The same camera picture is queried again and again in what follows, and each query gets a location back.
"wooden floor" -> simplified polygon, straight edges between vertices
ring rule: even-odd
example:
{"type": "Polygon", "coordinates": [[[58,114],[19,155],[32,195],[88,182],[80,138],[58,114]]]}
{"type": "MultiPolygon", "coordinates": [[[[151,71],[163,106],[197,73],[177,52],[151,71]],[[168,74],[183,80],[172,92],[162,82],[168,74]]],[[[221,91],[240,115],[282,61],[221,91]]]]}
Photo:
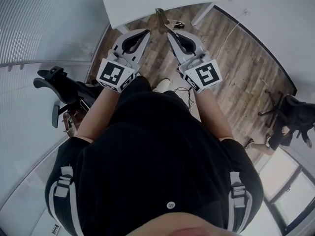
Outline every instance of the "wooden floor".
{"type": "MultiPolygon", "coordinates": [[[[199,29],[195,29],[190,25],[190,21],[199,9],[200,5],[192,5],[169,10],[167,14],[169,19],[186,23],[185,30],[197,35],[210,56],[216,58],[235,23],[212,9],[197,25],[199,29]]],[[[161,79],[169,78],[173,82],[173,89],[177,88],[175,81],[178,81],[178,75],[175,70],[178,62],[173,56],[166,35],[160,35],[157,30],[156,16],[136,20],[128,24],[128,28],[151,30],[149,44],[140,61],[140,73],[153,87],[161,79]]],[[[111,28],[106,33],[91,70],[91,79],[95,78],[102,58],[107,57],[108,50],[120,35],[119,31],[111,28]]],[[[268,89],[278,97],[279,90],[292,94],[293,85],[268,53],[240,27],[228,38],[217,62],[224,81],[213,88],[213,92],[231,124],[235,139],[242,144],[245,144],[249,137],[257,142],[264,142],[266,133],[270,132],[265,126],[269,117],[257,115],[258,112],[271,108],[271,102],[264,91],[268,89]]],[[[251,150],[249,156],[255,161],[259,152],[251,150]]]]}

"black t-shirt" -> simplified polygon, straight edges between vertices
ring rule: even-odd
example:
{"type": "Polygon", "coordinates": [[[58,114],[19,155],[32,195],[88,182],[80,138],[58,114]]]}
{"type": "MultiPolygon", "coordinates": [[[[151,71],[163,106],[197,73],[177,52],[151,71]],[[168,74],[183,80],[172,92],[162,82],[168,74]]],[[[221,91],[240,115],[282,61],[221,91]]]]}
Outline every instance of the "black t-shirt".
{"type": "Polygon", "coordinates": [[[191,213],[227,228],[231,171],[240,172],[252,194],[249,222],[263,200],[243,146],[231,139],[220,142],[179,102],[154,92],[120,106],[92,144],[70,138],[59,148],[46,202],[60,168],[69,165],[85,236],[125,236],[169,212],[191,213]]]}

